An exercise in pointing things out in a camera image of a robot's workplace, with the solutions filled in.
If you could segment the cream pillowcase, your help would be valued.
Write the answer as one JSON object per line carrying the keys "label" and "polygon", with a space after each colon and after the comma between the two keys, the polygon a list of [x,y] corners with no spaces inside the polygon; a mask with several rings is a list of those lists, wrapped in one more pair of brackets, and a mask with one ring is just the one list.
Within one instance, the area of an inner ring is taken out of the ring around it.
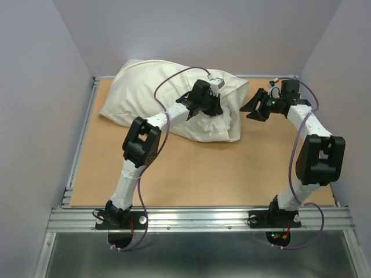
{"label": "cream pillowcase", "polygon": [[[220,89],[221,107],[231,110],[230,142],[241,137],[239,109],[249,90],[249,82],[221,70],[210,70],[215,78],[223,78]],[[134,118],[149,118],[169,108],[183,94],[190,91],[198,80],[206,81],[202,69],[164,60],[128,60],[114,78],[100,115],[114,123],[129,127]],[[187,122],[175,125],[171,133],[196,141]]]}

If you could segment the white pillow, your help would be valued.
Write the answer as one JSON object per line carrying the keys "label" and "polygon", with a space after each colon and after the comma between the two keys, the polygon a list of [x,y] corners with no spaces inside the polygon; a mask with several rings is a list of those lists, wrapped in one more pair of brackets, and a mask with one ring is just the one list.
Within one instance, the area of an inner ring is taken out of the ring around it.
{"label": "white pillow", "polygon": [[189,131],[195,135],[194,139],[200,142],[230,142],[231,110],[222,106],[222,114],[209,116],[200,112],[187,121]]}

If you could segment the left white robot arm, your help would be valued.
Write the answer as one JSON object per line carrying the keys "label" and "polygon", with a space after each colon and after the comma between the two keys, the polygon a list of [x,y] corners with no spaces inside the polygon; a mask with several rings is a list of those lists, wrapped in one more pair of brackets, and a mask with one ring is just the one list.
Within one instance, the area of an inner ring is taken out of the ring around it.
{"label": "left white robot arm", "polygon": [[143,171],[157,158],[162,133],[169,133],[175,125],[186,122],[200,112],[209,116],[223,113],[219,90],[225,82],[221,78],[198,79],[169,108],[149,118],[133,120],[123,142],[123,168],[118,185],[103,212],[97,217],[102,222],[123,228],[128,224],[133,195]]}

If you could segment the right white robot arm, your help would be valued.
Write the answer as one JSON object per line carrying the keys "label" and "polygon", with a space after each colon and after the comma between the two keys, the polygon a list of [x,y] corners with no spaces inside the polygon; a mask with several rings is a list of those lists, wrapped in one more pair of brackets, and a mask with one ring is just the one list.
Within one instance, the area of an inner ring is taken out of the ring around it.
{"label": "right white robot arm", "polygon": [[299,228],[299,208],[322,186],[339,179],[345,152],[345,139],[334,136],[315,116],[312,106],[300,96],[303,83],[295,78],[275,78],[269,90],[259,88],[240,110],[247,118],[265,122],[271,114],[282,114],[297,129],[289,161],[289,186],[276,195],[267,210],[250,210],[251,228]]}

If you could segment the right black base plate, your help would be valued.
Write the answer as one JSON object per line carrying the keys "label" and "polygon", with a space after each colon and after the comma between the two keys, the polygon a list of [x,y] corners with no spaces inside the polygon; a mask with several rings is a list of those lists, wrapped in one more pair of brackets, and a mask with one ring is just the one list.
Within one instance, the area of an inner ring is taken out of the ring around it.
{"label": "right black base plate", "polygon": [[271,213],[268,210],[250,210],[248,214],[249,226],[253,229],[301,227],[298,211],[279,210]]}

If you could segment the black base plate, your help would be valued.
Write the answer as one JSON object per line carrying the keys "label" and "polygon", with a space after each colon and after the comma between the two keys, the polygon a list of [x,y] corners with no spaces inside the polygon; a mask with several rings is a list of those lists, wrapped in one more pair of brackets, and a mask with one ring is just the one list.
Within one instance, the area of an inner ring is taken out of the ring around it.
{"label": "black base plate", "polygon": [[92,215],[96,220],[95,229],[102,231],[125,229],[145,230],[148,224],[147,217],[143,211],[125,213],[120,220],[110,216],[105,210],[93,210]]}
{"label": "black base plate", "polygon": [[271,213],[268,210],[250,210],[248,214],[249,226],[253,229],[301,227],[298,211],[279,210]]}

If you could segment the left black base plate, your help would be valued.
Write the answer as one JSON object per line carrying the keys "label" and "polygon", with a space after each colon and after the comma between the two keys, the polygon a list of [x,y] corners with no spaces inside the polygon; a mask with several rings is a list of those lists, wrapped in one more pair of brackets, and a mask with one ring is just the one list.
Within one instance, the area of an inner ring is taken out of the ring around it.
{"label": "left black base plate", "polygon": [[125,229],[145,230],[148,224],[147,217],[143,211],[125,213],[120,220],[110,216],[105,210],[93,210],[92,215],[96,220],[95,229],[102,231]]}

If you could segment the aluminium rail frame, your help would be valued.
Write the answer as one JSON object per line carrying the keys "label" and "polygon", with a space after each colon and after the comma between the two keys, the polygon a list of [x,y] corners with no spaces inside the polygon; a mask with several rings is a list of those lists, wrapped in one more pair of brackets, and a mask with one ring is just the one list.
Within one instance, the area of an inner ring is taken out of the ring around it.
{"label": "aluminium rail frame", "polygon": [[110,231],[92,211],[111,195],[126,130],[99,115],[111,79],[98,79],[61,205],[52,210],[36,277],[369,277],[350,210],[330,188],[301,209],[290,250],[271,247],[252,229],[250,210],[264,211],[286,188],[296,129],[282,115],[242,121],[234,144],[170,136],[147,172],[142,193],[150,217],[135,250],[111,250]]}

